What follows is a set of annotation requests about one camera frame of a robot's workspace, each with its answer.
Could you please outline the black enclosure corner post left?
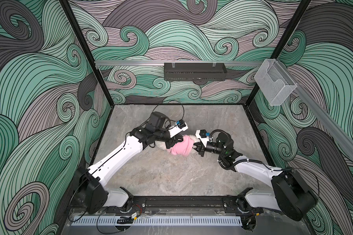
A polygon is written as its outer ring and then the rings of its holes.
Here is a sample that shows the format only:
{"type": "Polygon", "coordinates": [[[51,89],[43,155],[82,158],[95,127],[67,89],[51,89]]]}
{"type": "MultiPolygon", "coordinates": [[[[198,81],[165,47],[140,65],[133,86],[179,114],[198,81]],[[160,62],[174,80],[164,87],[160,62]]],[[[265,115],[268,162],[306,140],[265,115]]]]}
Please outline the black enclosure corner post left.
{"type": "Polygon", "coordinates": [[[77,22],[77,19],[73,13],[73,10],[71,8],[69,1],[68,0],[59,0],[59,3],[61,4],[61,7],[63,8],[63,11],[69,21],[70,26],[72,27],[72,30],[77,38],[77,41],[79,42],[79,44],[82,47],[82,51],[88,61],[88,64],[90,65],[90,67],[93,71],[93,74],[95,75],[99,85],[101,86],[103,93],[109,102],[110,107],[113,109],[115,106],[114,102],[113,102],[111,95],[108,91],[108,88],[105,84],[105,80],[103,79],[102,73],[95,65],[95,60],[94,60],[93,54],[91,53],[91,51],[88,47],[88,44],[83,36],[82,30],[77,22]]]}

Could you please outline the pink knitted bear sweater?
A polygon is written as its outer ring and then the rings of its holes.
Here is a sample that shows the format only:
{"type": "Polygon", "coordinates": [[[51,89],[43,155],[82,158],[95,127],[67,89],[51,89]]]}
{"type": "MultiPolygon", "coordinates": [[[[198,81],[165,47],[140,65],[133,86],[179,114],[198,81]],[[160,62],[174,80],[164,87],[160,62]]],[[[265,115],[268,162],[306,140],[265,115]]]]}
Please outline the pink knitted bear sweater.
{"type": "Polygon", "coordinates": [[[172,155],[181,155],[181,156],[188,156],[194,146],[194,139],[189,135],[183,136],[183,141],[176,143],[170,149],[167,149],[167,152],[171,153],[172,155]]]}

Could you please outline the black perforated wall tray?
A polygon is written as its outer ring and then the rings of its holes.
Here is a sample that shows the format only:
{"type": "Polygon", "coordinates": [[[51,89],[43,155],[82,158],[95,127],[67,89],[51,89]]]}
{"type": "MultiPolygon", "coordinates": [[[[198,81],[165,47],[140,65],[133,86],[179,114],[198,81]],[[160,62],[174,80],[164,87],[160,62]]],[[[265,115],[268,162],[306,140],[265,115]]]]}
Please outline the black perforated wall tray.
{"type": "Polygon", "coordinates": [[[227,69],[224,63],[172,62],[164,64],[166,81],[224,81],[227,69]]]}

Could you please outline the clear plastic wall bin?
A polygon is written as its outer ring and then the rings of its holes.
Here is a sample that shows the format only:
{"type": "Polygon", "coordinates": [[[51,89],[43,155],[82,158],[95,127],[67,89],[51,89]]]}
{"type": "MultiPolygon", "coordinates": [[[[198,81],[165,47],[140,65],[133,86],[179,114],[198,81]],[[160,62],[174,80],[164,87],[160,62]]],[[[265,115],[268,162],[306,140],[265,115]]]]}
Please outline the clear plastic wall bin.
{"type": "Polygon", "coordinates": [[[281,106],[297,88],[287,67],[276,59],[265,59],[254,79],[270,106],[281,106]]]}

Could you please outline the white plush teddy bear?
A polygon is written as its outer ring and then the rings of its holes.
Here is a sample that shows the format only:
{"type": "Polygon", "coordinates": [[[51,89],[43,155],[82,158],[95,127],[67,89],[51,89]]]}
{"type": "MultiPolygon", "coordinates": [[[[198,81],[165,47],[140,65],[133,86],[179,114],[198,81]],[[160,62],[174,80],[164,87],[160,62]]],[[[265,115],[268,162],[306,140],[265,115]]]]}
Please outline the white plush teddy bear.
{"type": "Polygon", "coordinates": [[[195,148],[195,143],[200,143],[201,141],[193,135],[183,135],[183,141],[176,143],[174,146],[167,148],[165,142],[155,141],[156,147],[165,150],[172,155],[182,155],[188,156],[192,149],[195,148]]]}

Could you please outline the black enclosure corner post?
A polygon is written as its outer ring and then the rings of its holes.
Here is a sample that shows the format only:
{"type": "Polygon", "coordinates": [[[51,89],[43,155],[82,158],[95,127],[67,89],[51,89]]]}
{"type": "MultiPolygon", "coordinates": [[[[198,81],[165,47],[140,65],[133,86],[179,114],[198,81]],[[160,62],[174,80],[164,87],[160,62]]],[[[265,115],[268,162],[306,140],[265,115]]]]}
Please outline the black enclosure corner post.
{"type": "MultiPolygon", "coordinates": [[[[298,26],[303,14],[307,10],[309,4],[310,4],[310,1],[301,1],[300,2],[300,4],[298,5],[298,7],[296,9],[295,14],[290,19],[290,22],[288,23],[287,28],[286,28],[284,34],[282,35],[279,43],[277,44],[275,50],[273,51],[270,59],[277,60],[279,58],[282,50],[284,49],[284,47],[286,46],[286,44],[288,43],[288,41],[292,37],[296,27],[298,26]]],[[[250,105],[254,101],[254,98],[255,98],[256,94],[258,93],[258,91],[261,91],[261,90],[256,83],[253,91],[251,92],[250,96],[248,97],[248,99],[246,101],[246,104],[245,104],[246,108],[250,107],[250,105]]]]}
{"type": "Polygon", "coordinates": [[[95,65],[95,60],[94,60],[93,54],[91,53],[91,51],[88,47],[88,44],[83,36],[82,30],[77,22],[77,19],[73,13],[73,10],[71,8],[69,1],[68,0],[59,0],[59,3],[61,4],[61,7],[63,8],[63,11],[69,21],[70,26],[72,27],[72,30],[77,38],[77,41],[79,42],[79,44],[82,47],[82,51],[88,61],[88,64],[90,65],[90,67],[93,71],[93,74],[95,75],[99,85],[101,86],[103,93],[109,102],[110,107],[113,109],[115,106],[114,102],[113,102],[111,95],[108,91],[108,88],[105,84],[105,80],[103,79],[102,73],[95,65]]]}

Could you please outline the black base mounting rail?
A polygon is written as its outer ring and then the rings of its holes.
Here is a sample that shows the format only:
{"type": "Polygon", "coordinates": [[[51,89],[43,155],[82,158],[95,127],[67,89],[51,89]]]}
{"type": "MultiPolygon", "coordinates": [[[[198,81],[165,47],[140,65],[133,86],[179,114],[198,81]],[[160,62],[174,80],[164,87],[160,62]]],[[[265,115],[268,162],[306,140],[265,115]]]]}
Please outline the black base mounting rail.
{"type": "Polygon", "coordinates": [[[270,206],[251,206],[245,202],[244,195],[238,196],[131,196],[122,207],[104,205],[102,199],[94,199],[92,203],[87,199],[78,199],[72,203],[72,207],[80,208],[85,214],[95,214],[101,211],[107,213],[129,214],[131,212],[156,213],[161,210],[177,209],[203,209],[218,210],[224,213],[236,215],[253,215],[263,212],[264,209],[278,212],[284,215],[287,213],[272,209],[270,206]]]}

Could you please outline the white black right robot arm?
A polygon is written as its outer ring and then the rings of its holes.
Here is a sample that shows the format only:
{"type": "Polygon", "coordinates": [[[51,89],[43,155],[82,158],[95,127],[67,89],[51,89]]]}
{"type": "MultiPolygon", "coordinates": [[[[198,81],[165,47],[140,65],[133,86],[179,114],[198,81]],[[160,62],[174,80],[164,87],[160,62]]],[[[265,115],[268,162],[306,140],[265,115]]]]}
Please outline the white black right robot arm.
{"type": "Polygon", "coordinates": [[[289,218],[300,221],[318,204],[315,194],[297,169],[270,166],[256,159],[250,159],[233,148],[231,135],[223,130],[197,130],[194,145],[201,156],[206,152],[216,154],[224,170],[231,170],[251,176],[266,184],[269,189],[247,188],[237,196],[241,212],[254,209],[269,209],[282,212],[289,218]]]}

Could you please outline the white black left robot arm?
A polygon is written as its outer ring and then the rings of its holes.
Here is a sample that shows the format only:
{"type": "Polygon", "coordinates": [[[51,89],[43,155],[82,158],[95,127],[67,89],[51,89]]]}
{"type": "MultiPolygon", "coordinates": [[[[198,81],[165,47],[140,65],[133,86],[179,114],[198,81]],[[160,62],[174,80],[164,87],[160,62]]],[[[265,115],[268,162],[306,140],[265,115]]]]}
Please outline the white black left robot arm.
{"type": "Polygon", "coordinates": [[[105,158],[87,169],[80,167],[73,176],[73,198],[88,214],[103,207],[117,207],[128,211],[133,204],[133,195],[125,188],[109,190],[109,180],[132,157],[156,142],[165,143],[167,148],[183,141],[181,133],[188,129],[184,120],[165,127],[168,119],[161,112],[152,112],[150,117],[125,135],[125,140],[105,158]]]}

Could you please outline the aluminium rail right wall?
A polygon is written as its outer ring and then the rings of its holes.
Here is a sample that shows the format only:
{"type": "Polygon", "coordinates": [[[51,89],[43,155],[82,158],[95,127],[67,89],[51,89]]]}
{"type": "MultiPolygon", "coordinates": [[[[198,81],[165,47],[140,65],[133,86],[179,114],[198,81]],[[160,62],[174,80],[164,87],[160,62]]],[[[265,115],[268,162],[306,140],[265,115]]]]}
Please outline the aluminium rail right wall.
{"type": "Polygon", "coordinates": [[[281,67],[296,85],[297,95],[353,162],[353,75],[331,66],[325,66],[327,72],[298,64],[281,67]]]}

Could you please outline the black enclosure corner post right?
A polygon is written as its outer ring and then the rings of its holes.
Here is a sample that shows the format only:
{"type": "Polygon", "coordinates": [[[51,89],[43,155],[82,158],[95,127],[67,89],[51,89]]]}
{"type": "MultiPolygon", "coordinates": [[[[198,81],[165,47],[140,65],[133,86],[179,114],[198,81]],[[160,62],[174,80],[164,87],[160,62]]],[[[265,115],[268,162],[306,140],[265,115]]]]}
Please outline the black enclosure corner post right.
{"type": "MultiPolygon", "coordinates": [[[[284,47],[286,46],[286,44],[288,43],[288,41],[292,37],[296,27],[298,26],[303,14],[307,10],[309,4],[310,4],[310,1],[301,1],[300,2],[300,4],[298,5],[298,7],[296,9],[295,14],[290,19],[290,22],[288,23],[287,28],[286,28],[284,34],[282,35],[279,43],[277,44],[275,50],[273,51],[270,59],[277,60],[279,58],[282,50],[284,49],[284,47]]],[[[256,83],[253,91],[251,92],[250,96],[248,97],[248,99],[246,101],[246,104],[245,104],[246,108],[250,107],[250,105],[254,101],[254,98],[255,98],[256,94],[258,93],[258,91],[261,91],[261,90],[256,83]]]]}

